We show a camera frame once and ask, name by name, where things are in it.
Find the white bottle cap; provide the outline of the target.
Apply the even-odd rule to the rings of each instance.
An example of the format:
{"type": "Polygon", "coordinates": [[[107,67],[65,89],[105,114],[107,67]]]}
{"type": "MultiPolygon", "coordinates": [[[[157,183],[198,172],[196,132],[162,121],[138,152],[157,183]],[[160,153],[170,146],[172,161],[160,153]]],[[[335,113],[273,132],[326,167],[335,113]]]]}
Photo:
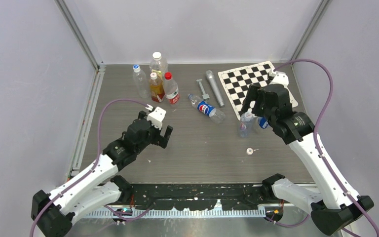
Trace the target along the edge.
{"type": "Polygon", "coordinates": [[[254,152],[254,150],[253,150],[252,148],[248,148],[248,149],[246,150],[246,154],[247,154],[247,155],[252,155],[253,152],[254,152]]]}
{"type": "Polygon", "coordinates": [[[248,119],[248,120],[252,119],[253,117],[254,117],[254,115],[251,112],[247,112],[245,114],[245,118],[248,119]]]}

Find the clear bottle pink label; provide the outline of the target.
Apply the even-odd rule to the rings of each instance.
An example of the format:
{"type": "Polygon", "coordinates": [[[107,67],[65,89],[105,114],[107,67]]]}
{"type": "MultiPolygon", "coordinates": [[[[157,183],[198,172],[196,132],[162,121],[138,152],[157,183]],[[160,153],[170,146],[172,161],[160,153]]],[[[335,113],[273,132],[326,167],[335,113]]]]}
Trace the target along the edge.
{"type": "Polygon", "coordinates": [[[238,134],[241,138],[246,138],[249,135],[255,119],[255,117],[253,117],[252,119],[248,120],[245,118],[245,114],[246,112],[240,116],[240,124],[238,128],[238,134]]]}

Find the blue label clear bottle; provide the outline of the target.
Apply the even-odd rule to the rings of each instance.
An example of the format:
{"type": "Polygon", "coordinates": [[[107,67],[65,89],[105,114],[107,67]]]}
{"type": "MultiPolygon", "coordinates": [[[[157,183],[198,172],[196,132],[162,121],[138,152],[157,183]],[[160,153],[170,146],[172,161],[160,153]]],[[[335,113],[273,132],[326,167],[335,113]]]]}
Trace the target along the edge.
{"type": "Polygon", "coordinates": [[[268,128],[268,122],[266,118],[264,117],[258,117],[256,121],[256,125],[258,126],[258,129],[266,129],[268,128]]]}

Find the Pepsi label clear bottle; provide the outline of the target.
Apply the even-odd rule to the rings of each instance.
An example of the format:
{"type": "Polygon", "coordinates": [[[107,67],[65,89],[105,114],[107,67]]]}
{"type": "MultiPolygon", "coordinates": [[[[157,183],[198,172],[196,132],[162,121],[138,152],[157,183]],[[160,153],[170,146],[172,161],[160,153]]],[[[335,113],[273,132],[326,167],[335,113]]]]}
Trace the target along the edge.
{"type": "Polygon", "coordinates": [[[224,112],[210,105],[200,96],[189,94],[188,99],[193,108],[198,110],[200,113],[208,116],[214,123],[220,124],[225,120],[226,115],[224,112]]]}

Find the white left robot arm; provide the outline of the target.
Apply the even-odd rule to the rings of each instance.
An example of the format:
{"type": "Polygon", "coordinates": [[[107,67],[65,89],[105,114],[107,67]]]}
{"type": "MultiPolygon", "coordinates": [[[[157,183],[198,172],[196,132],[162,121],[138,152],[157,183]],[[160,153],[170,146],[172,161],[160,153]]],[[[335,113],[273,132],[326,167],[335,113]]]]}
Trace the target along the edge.
{"type": "Polygon", "coordinates": [[[132,187],[118,173],[148,145],[166,148],[173,127],[167,126],[161,135],[165,116],[166,111],[160,107],[149,113],[140,111],[122,136],[109,143],[85,170],[48,193],[43,190],[35,193],[30,235],[38,227],[46,237],[63,237],[84,215],[99,207],[116,201],[127,204],[132,187]]]}

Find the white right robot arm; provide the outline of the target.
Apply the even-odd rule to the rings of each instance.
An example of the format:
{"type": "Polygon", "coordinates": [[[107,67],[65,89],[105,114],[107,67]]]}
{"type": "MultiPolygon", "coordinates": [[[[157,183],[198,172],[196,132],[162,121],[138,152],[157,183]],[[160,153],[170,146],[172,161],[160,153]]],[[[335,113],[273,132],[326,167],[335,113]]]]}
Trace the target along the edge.
{"type": "Polygon", "coordinates": [[[329,154],[309,116],[293,110],[290,93],[281,84],[250,85],[242,112],[249,109],[263,117],[275,135],[300,158],[319,190],[314,193],[294,184],[281,174],[262,181],[267,202],[288,201],[304,212],[325,235],[332,235],[358,220],[374,207],[370,196],[361,196],[346,181],[329,154]]]}

